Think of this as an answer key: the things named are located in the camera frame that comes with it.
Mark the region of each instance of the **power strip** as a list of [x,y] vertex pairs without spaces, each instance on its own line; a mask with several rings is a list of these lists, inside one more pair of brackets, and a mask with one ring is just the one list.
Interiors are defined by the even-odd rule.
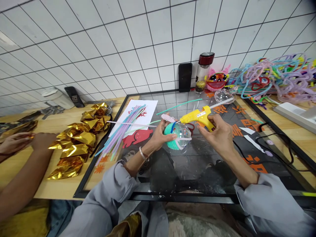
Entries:
[[304,110],[286,102],[274,107],[273,111],[316,134],[316,106],[309,110]]

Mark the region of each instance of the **pink pom-pom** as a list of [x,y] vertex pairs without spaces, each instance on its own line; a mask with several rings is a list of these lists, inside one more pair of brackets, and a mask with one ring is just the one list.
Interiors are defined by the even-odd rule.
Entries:
[[171,123],[175,122],[174,117],[170,117],[169,115],[166,115],[166,114],[162,114],[162,115],[161,115],[161,118],[162,118],[163,120],[166,120],[166,121],[171,122]]

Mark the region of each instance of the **white paper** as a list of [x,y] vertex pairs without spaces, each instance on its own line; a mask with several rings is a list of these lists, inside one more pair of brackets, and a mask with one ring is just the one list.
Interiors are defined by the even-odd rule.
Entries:
[[241,128],[239,127],[241,130],[244,130],[245,132],[249,133],[250,135],[254,134],[254,130],[250,129],[250,128]]
[[[157,100],[131,100],[129,102],[129,104],[127,105],[126,109],[124,110],[124,112],[122,113],[122,115],[120,116],[120,118],[117,120],[117,122],[123,122],[126,117],[129,115],[129,111],[132,111],[132,108],[140,105],[146,105],[145,111],[142,113],[142,116],[139,116],[137,119],[134,120],[133,123],[137,123],[137,124],[149,124],[151,122],[152,116],[154,115],[155,112],[155,108],[157,106],[158,101]],[[109,137],[111,137],[116,130],[119,128],[120,124],[116,124]],[[131,131],[131,130],[135,130],[135,129],[139,129],[141,128],[141,126],[130,126],[129,129],[127,131]]]
[[257,144],[251,137],[249,137],[248,135],[245,135],[244,138],[246,138],[249,142],[251,142],[262,153],[265,153],[263,149],[261,148],[261,146],[259,146],[259,144]]

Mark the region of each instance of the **silver bangle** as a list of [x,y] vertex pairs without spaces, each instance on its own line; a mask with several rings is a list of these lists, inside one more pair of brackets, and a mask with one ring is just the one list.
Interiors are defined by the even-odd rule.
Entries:
[[141,147],[141,146],[139,147],[139,152],[140,152],[142,158],[144,159],[144,161],[146,162],[147,159],[145,158],[145,156],[144,156],[144,154],[143,154],[143,152],[142,152],[142,147]]

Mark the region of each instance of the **white container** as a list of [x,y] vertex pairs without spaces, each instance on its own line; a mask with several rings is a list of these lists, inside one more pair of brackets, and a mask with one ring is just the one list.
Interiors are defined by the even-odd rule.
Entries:
[[47,99],[51,100],[54,103],[58,104],[59,106],[65,109],[71,109],[74,107],[73,102],[69,99],[64,93],[60,90],[52,89],[50,91],[45,91],[42,93],[42,96]]

